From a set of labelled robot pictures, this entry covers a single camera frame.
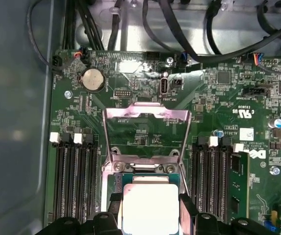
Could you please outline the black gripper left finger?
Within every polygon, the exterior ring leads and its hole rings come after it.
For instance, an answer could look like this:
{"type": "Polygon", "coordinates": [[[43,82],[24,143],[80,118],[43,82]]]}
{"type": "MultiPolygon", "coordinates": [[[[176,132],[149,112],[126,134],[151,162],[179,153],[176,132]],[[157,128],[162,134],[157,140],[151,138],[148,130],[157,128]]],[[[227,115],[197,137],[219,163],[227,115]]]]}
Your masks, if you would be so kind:
{"type": "Polygon", "coordinates": [[[84,223],[72,217],[63,217],[38,232],[39,235],[122,235],[118,226],[122,218],[122,193],[113,193],[106,212],[99,212],[84,223]]]}

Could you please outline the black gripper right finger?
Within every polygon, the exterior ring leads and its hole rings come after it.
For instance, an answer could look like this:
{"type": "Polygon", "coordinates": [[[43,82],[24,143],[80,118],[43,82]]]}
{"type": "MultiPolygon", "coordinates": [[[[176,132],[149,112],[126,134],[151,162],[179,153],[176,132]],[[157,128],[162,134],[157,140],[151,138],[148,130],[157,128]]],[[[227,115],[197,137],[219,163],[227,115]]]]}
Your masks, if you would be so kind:
{"type": "Polygon", "coordinates": [[[248,219],[236,218],[230,224],[198,212],[187,193],[179,195],[179,222],[184,235],[274,235],[275,232],[248,219]]]}

